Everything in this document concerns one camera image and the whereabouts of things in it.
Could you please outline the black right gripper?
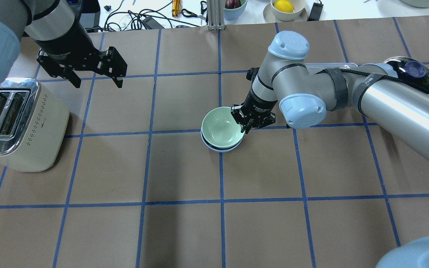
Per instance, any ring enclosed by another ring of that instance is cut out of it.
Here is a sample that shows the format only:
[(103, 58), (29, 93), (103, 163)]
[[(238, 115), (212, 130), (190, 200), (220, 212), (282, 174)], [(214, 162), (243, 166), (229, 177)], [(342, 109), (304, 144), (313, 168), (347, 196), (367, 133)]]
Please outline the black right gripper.
[(262, 99), (251, 89), (241, 105), (231, 106), (231, 115), (241, 125), (241, 132), (248, 134), (252, 125), (261, 129), (276, 122), (276, 114), (272, 112), (275, 105), (275, 100)]

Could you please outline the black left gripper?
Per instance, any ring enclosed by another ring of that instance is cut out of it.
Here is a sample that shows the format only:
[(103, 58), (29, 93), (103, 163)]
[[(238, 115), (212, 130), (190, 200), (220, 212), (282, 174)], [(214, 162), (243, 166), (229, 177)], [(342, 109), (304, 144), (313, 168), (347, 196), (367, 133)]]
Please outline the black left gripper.
[(61, 77), (75, 88), (80, 88), (77, 71), (93, 71), (112, 79), (117, 88), (122, 88), (127, 75), (127, 63), (115, 47), (99, 51), (80, 24), (75, 22), (61, 37), (36, 43), (44, 52), (39, 52), (37, 62), (53, 78)]

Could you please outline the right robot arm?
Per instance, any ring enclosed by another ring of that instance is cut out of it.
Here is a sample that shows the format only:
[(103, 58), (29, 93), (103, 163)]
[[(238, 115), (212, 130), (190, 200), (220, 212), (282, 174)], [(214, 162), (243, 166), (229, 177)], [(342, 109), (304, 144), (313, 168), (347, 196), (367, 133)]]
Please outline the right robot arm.
[(221, 170), (228, 267), (429, 265), (429, 72), (408, 57), (352, 68), (337, 30), (333, 63), (277, 29), (225, 63), (220, 105), (251, 131)]

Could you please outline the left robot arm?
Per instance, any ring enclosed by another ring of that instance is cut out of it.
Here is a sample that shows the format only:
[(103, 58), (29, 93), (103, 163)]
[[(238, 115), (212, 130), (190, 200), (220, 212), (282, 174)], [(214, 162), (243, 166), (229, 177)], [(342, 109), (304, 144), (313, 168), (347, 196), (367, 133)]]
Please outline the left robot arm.
[(0, 0), (0, 83), (10, 73), (27, 34), (40, 47), (37, 62), (51, 77), (80, 87), (79, 71), (91, 71), (123, 86), (127, 63), (115, 47), (97, 49), (65, 0)]

